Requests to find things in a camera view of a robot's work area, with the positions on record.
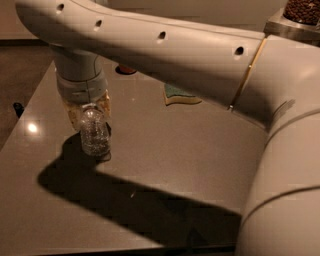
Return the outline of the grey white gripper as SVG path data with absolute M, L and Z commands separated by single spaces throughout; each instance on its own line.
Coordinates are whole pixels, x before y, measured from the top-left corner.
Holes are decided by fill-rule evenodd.
M 54 45 L 50 49 L 54 55 L 57 88 L 61 97 L 67 100 L 63 104 L 73 129 L 80 131 L 81 107 L 77 104 L 96 102 L 104 115 L 110 118 L 107 80 L 98 55 Z

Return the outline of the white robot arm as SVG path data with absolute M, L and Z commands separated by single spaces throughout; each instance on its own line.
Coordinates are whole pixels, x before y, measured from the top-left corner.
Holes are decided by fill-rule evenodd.
M 15 0 L 23 25 L 56 54 L 74 104 L 106 92 L 97 56 L 263 124 L 268 141 L 236 256 L 320 256 L 320 50 L 253 31 L 107 8 L 92 0 Z

